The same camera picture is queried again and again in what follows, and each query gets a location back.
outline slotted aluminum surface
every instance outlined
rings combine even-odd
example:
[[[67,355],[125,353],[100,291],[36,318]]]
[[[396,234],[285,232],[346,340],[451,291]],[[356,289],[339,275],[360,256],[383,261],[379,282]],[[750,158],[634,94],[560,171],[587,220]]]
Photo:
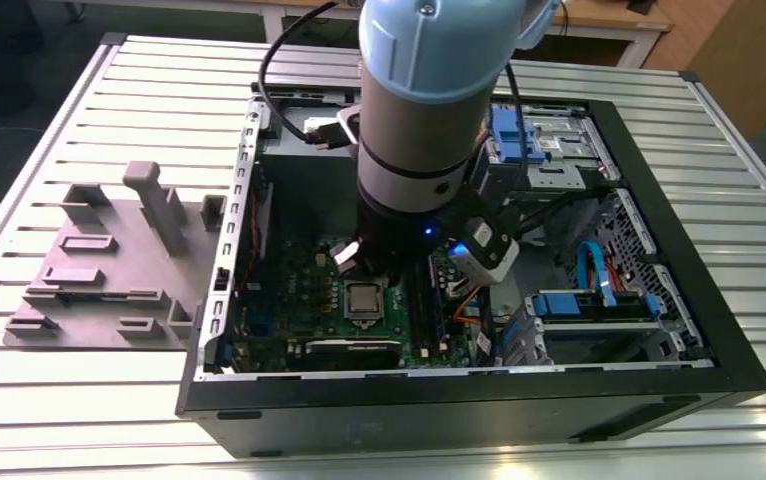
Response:
[[[67,184],[101,182],[108,196],[132,198],[120,184],[124,165],[155,160],[161,183],[184,200],[225,192],[264,48],[128,37],[120,47],[101,46],[87,66],[0,205],[0,471],[61,469],[67,478],[108,468],[155,478],[766,478],[766,395],[623,443],[235,463],[173,415],[183,353],[3,347],[7,314],[65,219],[43,204],[61,201]],[[285,47],[269,78],[355,86],[358,60],[351,50]],[[615,102],[766,365],[766,171],[706,92],[670,72],[534,63],[515,70],[526,95]],[[165,467],[176,464],[192,465]]]

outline connector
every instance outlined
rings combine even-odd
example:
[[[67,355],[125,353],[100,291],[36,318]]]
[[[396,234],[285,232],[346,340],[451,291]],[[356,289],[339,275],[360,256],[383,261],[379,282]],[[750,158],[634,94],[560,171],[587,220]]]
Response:
[[[319,126],[305,132],[305,142],[316,145],[320,150],[332,150],[351,145],[351,139],[338,122]]]
[[[225,268],[217,267],[217,278],[213,280],[213,290],[224,292],[228,290],[228,276],[229,271]]]

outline orange wire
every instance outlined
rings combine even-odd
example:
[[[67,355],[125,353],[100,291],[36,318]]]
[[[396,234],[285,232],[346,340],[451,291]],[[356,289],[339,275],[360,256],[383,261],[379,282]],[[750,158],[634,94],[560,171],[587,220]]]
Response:
[[[614,264],[608,260],[606,260],[606,269],[608,270],[608,277],[611,278],[612,288],[618,291],[626,291],[626,288],[623,288],[623,282],[620,281],[620,274],[615,270]]]
[[[614,283],[614,273],[611,272],[612,268],[611,265],[608,265],[608,260],[604,261],[606,264],[606,273],[608,274],[608,283],[611,284],[611,290],[616,290],[618,286]]]
[[[472,291],[468,294],[468,297],[466,297],[466,300],[463,300],[463,303],[460,304],[460,306],[458,307],[456,311],[454,312],[454,318],[455,320],[458,318],[460,318],[460,313],[463,313],[463,310],[466,309],[466,305],[468,304],[468,302],[471,302],[472,298],[475,298],[475,295],[478,295],[478,290],[480,290],[480,287],[475,287],[472,289]]]
[[[482,325],[480,320],[475,320],[472,317],[456,317],[454,321],[455,323],[468,323],[478,326]]]

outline gray block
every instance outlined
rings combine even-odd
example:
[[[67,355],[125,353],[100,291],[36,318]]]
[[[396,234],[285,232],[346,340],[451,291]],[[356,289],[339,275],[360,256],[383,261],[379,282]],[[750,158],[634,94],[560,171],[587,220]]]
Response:
[[[164,334],[152,317],[120,317],[116,331],[128,339],[155,338]]]
[[[175,191],[175,187],[164,188],[164,198],[167,199],[167,204],[169,205],[169,210],[172,210],[172,215],[179,221],[179,225],[187,224],[187,212],[184,211],[184,205],[181,205],[181,200],[179,200],[179,192]]]
[[[41,314],[13,315],[7,323],[7,332],[16,337],[52,337],[60,326]]]
[[[48,267],[41,276],[48,285],[93,285],[104,283],[104,274],[97,268]]]
[[[223,214],[225,213],[225,196],[205,195],[201,199],[199,216],[205,226],[207,232],[219,232],[223,225]]]
[[[59,243],[64,252],[112,253],[116,251],[116,240],[111,235],[65,235]]]
[[[184,307],[177,301],[172,301],[169,314],[167,315],[167,326],[172,329],[179,338],[188,338],[193,328],[193,320],[187,315]]]
[[[72,185],[60,207],[75,225],[100,225],[101,219],[95,207],[109,205],[109,200],[99,185]]]
[[[149,223],[157,232],[167,253],[175,257],[187,253],[187,241],[181,234],[176,213],[157,183],[159,175],[160,166],[155,162],[129,162],[121,183],[137,192]]]
[[[199,202],[181,206],[185,217],[195,219]],[[61,227],[16,312],[52,319],[56,335],[7,332],[4,342],[13,348],[183,350],[189,335],[185,317],[208,290],[219,234],[189,221],[181,230],[191,255],[168,257],[139,201],[111,200],[93,210],[100,224],[67,222]],[[41,278],[48,268],[100,271],[104,281],[48,285]],[[163,335],[125,338],[116,330],[123,317],[153,318]]]

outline light blue robot arm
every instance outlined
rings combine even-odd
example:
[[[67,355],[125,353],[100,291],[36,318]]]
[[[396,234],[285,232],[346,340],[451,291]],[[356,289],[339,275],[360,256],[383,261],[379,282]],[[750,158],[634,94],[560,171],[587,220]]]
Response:
[[[354,242],[334,255],[342,272],[362,267],[364,275],[396,276],[403,265],[455,238],[468,250],[462,258],[468,260],[470,278],[490,284],[504,277],[516,242],[460,190],[499,73],[514,48],[539,42],[559,4],[364,2],[360,214]],[[471,220],[459,218],[450,211],[455,206],[483,213]],[[456,227],[446,223],[451,218],[459,218]]]

